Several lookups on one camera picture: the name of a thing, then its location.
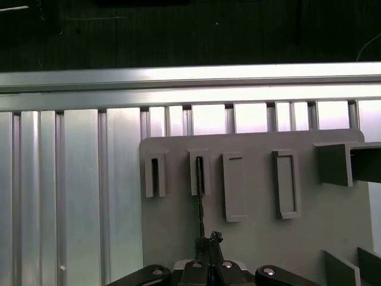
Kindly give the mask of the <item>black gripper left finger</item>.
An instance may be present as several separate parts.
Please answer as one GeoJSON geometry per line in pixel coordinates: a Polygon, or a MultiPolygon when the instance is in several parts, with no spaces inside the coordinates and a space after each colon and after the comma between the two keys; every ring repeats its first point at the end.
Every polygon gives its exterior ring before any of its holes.
{"type": "Polygon", "coordinates": [[[210,274],[209,239],[195,240],[195,259],[170,270],[162,265],[145,266],[110,285],[207,285],[210,274]]]}

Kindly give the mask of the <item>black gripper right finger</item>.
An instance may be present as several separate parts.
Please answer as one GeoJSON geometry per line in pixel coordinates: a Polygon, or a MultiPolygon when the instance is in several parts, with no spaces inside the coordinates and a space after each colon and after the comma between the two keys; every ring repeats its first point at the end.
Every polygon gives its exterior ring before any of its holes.
{"type": "Polygon", "coordinates": [[[273,265],[259,267],[254,274],[241,269],[238,263],[226,260],[221,252],[222,234],[213,231],[210,235],[210,263],[217,285],[317,285],[309,279],[273,265]]]}

